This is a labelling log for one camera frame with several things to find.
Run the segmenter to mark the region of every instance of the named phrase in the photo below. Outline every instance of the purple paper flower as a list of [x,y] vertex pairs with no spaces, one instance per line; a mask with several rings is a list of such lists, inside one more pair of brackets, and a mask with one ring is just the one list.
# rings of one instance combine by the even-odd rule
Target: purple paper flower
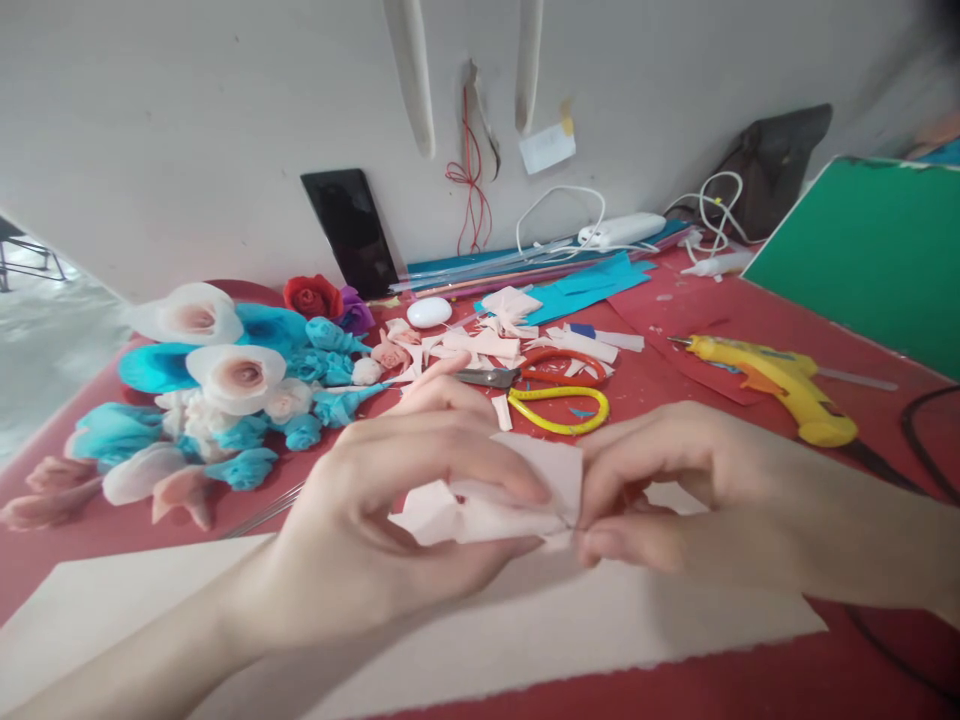
[[347,285],[341,288],[340,294],[343,296],[344,313],[334,322],[345,332],[353,335],[363,335],[376,324],[373,321],[373,313],[370,312],[370,308],[357,294],[355,288]]

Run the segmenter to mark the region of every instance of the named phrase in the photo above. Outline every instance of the red tablecloth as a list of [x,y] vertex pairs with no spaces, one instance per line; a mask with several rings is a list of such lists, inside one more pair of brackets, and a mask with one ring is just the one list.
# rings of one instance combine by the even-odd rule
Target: red tablecloth
[[[899,431],[899,413],[917,395],[947,384],[926,369],[900,359],[872,343],[802,308],[735,279],[715,284],[687,279],[674,268],[683,261],[667,259],[653,271],[654,280],[614,299],[628,324],[608,303],[565,320],[590,323],[613,332],[645,334],[689,332],[692,325],[742,340],[811,355],[818,363],[899,383],[884,392],[818,378],[817,382],[860,426],[862,438],[901,472],[930,489],[929,478]],[[458,308],[466,314],[468,303]],[[400,310],[387,313],[399,315]],[[763,425],[788,437],[796,434],[789,415],[771,398],[748,407],[737,405],[689,380],[675,368],[669,353],[652,348],[622,351],[616,374],[604,388],[610,398],[611,422],[647,412],[667,402],[698,400]],[[396,402],[389,390],[367,408],[370,415]],[[25,493],[23,478],[44,455],[58,453],[73,424],[90,408],[121,401],[115,364],[85,387],[27,444],[0,474],[0,505]],[[583,409],[590,401],[582,400]],[[565,423],[574,421],[568,401],[539,403],[538,410]],[[514,413],[515,430],[545,437]],[[918,419],[919,431],[948,475],[960,477],[960,398],[937,402]],[[112,507],[95,500],[83,518],[44,532],[0,532],[0,622],[6,621],[54,565],[65,560],[133,552],[214,539],[246,519],[306,474],[335,439],[328,433],[320,447],[306,453],[284,453],[267,483],[252,493],[219,492],[212,502],[215,527],[205,534],[185,515],[173,513],[150,525],[146,502]],[[277,518],[260,528],[279,527]],[[896,670],[862,639],[842,609],[813,602],[829,633],[808,636],[750,652],[731,652],[664,665],[546,683],[524,692],[483,702],[433,708],[428,717],[471,718],[636,718],[689,717],[953,717],[951,708],[932,692]],[[909,662],[941,685],[960,690],[960,633],[919,612],[865,611],[876,632]],[[401,713],[402,717],[423,713]]]

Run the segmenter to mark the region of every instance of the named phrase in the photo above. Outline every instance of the yellow scissors handle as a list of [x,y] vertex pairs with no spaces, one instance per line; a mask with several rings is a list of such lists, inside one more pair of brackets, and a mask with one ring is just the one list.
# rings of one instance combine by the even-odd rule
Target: yellow scissors handle
[[[561,425],[560,423],[555,423],[540,417],[524,404],[524,401],[529,400],[549,400],[550,398],[572,396],[592,397],[599,405],[597,414],[587,422],[580,423],[579,425]],[[593,388],[555,387],[547,388],[546,390],[526,391],[511,388],[510,392],[507,393],[507,402],[513,405],[517,409],[517,412],[534,425],[542,427],[544,430],[552,433],[557,433],[558,435],[586,435],[603,425],[607,418],[610,417],[610,402],[607,400],[607,396]]]

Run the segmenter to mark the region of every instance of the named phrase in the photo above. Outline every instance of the red paper rose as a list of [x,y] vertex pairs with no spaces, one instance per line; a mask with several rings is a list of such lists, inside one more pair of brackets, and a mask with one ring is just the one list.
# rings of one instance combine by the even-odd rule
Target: red paper rose
[[323,275],[288,280],[283,288],[283,302],[307,320],[315,317],[334,320],[343,315],[343,296]]

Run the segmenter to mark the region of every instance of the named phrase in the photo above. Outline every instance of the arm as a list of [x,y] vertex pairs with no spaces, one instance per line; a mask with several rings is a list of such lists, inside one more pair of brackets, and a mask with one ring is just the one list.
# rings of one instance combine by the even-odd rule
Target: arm
[[[417,414],[400,417],[410,411]],[[8,720],[184,717],[264,656],[340,644],[480,590],[540,541],[425,549],[387,514],[397,495],[441,477],[469,476],[547,501],[526,461],[489,439],[494,432],[486,398],[449,378],[351,425],[314,466],[276,538]]]
[[[697,403],[581,443],[580,558],[830,600],[929,610],[960,628],[960,509],[857,472]],[[677,480],[712,512],[680,517],[642,490]],[[639,491],[641,512],[615,501]]]

